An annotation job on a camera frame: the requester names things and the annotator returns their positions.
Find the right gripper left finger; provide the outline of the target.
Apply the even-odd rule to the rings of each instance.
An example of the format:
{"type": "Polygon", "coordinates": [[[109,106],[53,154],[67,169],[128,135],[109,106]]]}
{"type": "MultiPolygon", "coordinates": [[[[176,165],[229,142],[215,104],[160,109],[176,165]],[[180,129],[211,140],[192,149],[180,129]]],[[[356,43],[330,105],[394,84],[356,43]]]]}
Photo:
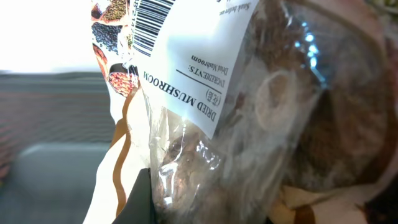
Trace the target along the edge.
{"type": "Polygon", "coordinates": [[[126,205],[113,224],[155,224],[149,168],[140,170],[126,205]]]}

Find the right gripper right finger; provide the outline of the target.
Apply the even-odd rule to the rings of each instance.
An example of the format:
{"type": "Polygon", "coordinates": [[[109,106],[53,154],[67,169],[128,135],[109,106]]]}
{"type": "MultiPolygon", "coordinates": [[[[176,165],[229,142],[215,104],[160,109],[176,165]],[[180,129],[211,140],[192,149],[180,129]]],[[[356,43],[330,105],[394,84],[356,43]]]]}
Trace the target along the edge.
{"type": "Polygon", "coordinates": [[[358,208],[368,224],[397,224],[397,185],[391,184],[376,198],[358,208]]]}

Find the dried mushroom bag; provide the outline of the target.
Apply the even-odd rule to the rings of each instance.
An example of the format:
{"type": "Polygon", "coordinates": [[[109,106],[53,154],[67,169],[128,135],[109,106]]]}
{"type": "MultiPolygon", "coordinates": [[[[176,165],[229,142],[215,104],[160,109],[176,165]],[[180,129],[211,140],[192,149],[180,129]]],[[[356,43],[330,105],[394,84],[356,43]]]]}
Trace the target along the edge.
{"type": "Polygon", "coordinates": [[[366,223],[397,185],[396,1],[92,1],[116,124],[85,223],[366,223]]]}

